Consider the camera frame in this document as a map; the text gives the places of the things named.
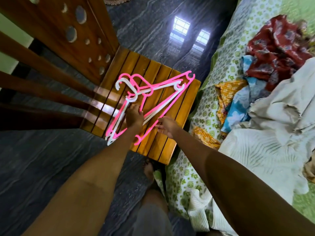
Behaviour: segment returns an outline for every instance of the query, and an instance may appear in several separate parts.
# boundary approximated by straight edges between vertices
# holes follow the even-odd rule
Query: gray shorts
[[[167,214],[154,204],[141,206],[132,236],[172,236],[172,225]]]

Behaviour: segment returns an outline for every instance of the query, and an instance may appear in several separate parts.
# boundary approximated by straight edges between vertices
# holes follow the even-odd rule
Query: dark marble floor
[[[203,80],[235,6],[235,0],[132,0],[108,11],[123,46],[179,71],[192,70]],[[42,55],[93,88],[49,50]],[[84,100],[80,93],[36,71],[27,79]],[[80,114],[78,109],[19,93],[13,102]],[[104,139],[80,129],[0,132],[0,235],[22,234],[63,182],[105,146]],[[125,221],[148,185],[143,161],[143,156],[128,153],[100,235],[130,233]],[[172,222],[182,230],[176,235],[191,235],[185,230],[187,222]]]
[[[131,0],[108,6],[122,46],[202,82],[237,0]]]

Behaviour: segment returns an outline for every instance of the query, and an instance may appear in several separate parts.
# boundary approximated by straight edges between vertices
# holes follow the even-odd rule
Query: person
[[[144,122],[138,105],[127,111],[126,121],[128,129],[69,177],[24,236],[98,234],[129,147]],[[158,131],[177,142],[238,235],[307,236],[315,232],[312,222],[244,166],[205,146],[173,119],[163,117],[159,121]],[[145,171],[151,174],[150,164]],[[172,235],[167,212],[161,193],[149,188],[133,235]]]

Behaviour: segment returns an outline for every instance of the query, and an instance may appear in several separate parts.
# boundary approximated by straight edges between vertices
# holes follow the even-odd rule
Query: left arm
[[[142,128],[138,109],[135,105],[128,110],[128,129],[69,177],[23,236],[98,234],[127,152]]]

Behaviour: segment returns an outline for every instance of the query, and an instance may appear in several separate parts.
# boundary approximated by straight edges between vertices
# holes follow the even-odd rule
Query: wooden chair
[[[120,46],[103,0],[5,0],[0,12],[98,86],[91,90],[49,61],[0,33],[0,51],[74,90],[88,96],[82,102],[47,87],[0,72],[0,87],[80,108],[84,116],[11,104],[1,104],[1,130],[81,128],[104,138],[113,116],[121,107],[128,87],[114,87],[121,73],[140,74],[159,83],[180,73]],[[194,80],[167,112],[184,126],[200,87]],[[154,91],[144,113],[174,92],[172,87]],[[143,128],[146,131],[157,116]],[[131,150],[168,164],[176,143],[156,130]]]

